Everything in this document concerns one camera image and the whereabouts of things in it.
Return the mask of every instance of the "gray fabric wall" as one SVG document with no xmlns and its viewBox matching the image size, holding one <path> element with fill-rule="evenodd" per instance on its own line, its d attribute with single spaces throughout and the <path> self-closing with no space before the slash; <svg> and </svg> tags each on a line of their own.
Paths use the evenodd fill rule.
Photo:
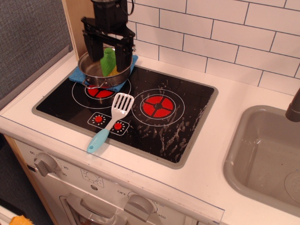
<svg viewBox="0 0 300 225">
<path fill-rule="evenodd" d="M 71 48 L 61 0 L 0 0 L 0 109 Z"/>
<path fill-rule="evenodd" d="M 0 0 L 0 110 L 71 50 L 61 0 Z M 1 134 L 0 199 L 53 225 Z"/>
</svg>

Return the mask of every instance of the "white spatula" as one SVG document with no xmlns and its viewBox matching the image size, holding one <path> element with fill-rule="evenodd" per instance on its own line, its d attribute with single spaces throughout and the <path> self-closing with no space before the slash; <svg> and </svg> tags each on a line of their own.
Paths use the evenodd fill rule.
<svg viewBox="0 0 300 225">
<path fill-rule="evenodd" d="M 124 118 L 130 111 L 135 98 L 125 93 L 117 93 L 112 103 L 112 119 L 106 127 L 100 130 L 88 145 L 87 152 L 93 153 L 105 142 L 114 124 Z"/>
</svg>

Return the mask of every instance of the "blue spatula handle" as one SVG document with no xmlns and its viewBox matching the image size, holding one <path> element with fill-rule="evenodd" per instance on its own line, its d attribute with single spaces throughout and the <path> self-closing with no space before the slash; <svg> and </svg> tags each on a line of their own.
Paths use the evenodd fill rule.
<svg viewBox="0 0 300 225">
<path fill-rule="evenodd" d="M 91 140 L 90 144 L 88 145 L 87 152 L 88 153 L 93 153 L 96 151 L 98 148 L 101 147 L 101 145 L 105 142 L 109 135 L 109 130 L 103 129 L 100 130 Z"/>
</svg>

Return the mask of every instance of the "oven handle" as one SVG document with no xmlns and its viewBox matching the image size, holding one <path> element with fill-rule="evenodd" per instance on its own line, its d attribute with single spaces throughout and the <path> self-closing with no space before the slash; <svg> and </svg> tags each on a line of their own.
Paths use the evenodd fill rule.
<svg viewBox="0 0 300 225">
<path fill-rule="evenodd" d="M 83 218 L 87 219 L 88 221 L 91 221 L 93 223 L 96 223 L 98 225 L 126 225 L 127 220 L 118 216 L 118 215 L 113 215 L 111 218 L 105 218 L 100 215 L 97 215 L 89 210 L 87 210 L 85 207 L 81 205 L 82 198 L 70 193 L 69 196 L 67 197 L 67 203 L 69 204 L 70 207 L 76 213 L 78 213 L 80 216 Z"/>
</svg>

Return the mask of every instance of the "red circle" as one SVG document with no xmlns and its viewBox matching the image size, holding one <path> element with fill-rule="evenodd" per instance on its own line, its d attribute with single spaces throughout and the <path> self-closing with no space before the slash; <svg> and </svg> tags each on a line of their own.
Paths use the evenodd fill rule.
<svg viewBox="0 0 300 225">
<path fill-rule="evenodd" d="M 114 128 L 115 130 L 121 130 L 122 127 L 123 127 L 123 125 L 120 124 L 120 123 L 115 123 L 115 125 L 113 126 L 113 128 Z"/>
<path fill-rule="evenodd" d="M 103 121 L 102 116 L 96 116 L 96 117 L 95 117 L 95 122 L 96 122 L 96 123 L 101 123 L 102 121 Z"/>
<path fill-rule="evenodd" d="M 142 108 L 151 117 L 164 118 L 172 113 L 174 104 L 166 96 L 159 95 L 145 99 Z"/>
<path fill-rule="evenodd" d="M 110 90 L 104 90 L 104 89 L 88 89 L 88 93 L 95 98 L 106 98 L 111 96 L 114 92 L 110 91 Z"/>
</svg>

